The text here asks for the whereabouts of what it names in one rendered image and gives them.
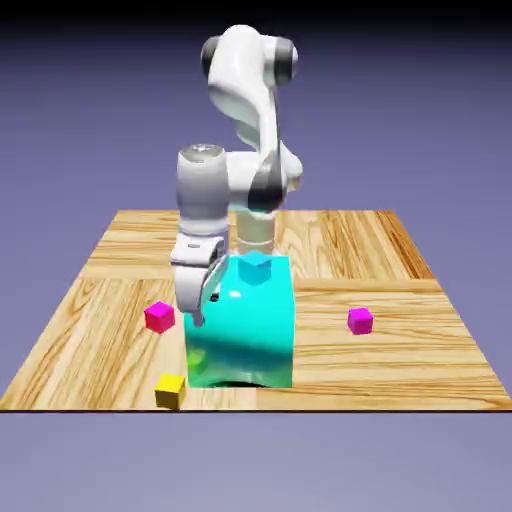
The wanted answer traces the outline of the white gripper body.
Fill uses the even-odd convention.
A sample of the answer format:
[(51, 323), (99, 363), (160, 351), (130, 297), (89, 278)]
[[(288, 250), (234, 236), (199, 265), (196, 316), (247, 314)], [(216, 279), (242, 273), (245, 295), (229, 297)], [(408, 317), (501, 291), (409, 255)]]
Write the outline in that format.
[(182, 313), (200, 315), (205, 302), (217, 291), (228, 269), (229, 257), (222, 256), (208, 268), (175, 264), (177, 306)]

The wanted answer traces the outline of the small pink cube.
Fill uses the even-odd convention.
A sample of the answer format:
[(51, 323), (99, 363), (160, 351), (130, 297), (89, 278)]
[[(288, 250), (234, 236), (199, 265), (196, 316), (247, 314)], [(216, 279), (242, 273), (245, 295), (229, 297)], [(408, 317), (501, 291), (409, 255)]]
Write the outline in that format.
[(145, 326), (153, 332), (162, 334), (175, 325), (174, 308), (158, 301), (144, 310)]

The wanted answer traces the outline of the small blue cube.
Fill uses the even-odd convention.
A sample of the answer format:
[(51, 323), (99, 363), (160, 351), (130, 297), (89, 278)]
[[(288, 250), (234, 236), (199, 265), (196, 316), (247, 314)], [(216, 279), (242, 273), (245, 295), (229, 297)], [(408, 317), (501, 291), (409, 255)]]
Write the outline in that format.
[(272, 257), (259, 251), (250, 251), (238, 257), (239, 279), (259, 285), (271, 278)]

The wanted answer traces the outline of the small yellow cube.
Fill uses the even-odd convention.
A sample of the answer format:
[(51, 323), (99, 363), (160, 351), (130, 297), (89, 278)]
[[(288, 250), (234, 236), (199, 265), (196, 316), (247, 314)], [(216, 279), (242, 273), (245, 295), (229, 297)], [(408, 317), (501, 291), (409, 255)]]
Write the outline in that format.
[(158, 379), (154, 393), (158, 408), (179, 410), (186, 394), (185, 377), (162, 374)]

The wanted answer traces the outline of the small magenta cube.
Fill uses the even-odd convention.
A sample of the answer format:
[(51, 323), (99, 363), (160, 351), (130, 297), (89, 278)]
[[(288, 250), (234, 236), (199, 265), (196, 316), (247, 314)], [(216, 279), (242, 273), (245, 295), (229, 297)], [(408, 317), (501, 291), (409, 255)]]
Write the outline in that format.
[(367, 308), (350, 308), (347, 326), (354, 335), (369, 334), (373, 330), (373, 314)]

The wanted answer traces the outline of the large cyan box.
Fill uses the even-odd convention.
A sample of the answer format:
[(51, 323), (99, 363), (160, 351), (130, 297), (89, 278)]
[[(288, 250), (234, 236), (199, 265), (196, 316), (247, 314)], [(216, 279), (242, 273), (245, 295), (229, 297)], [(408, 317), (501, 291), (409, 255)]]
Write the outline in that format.
[(188, 384), (206, 388), (248, 385), (290, 388), (293, 376), (295, 297), (290, 259), (272, 255), (271, 278), (239, 279), (229, 257), (218, 298), (205, 302), (201, 327), (184, 316)]

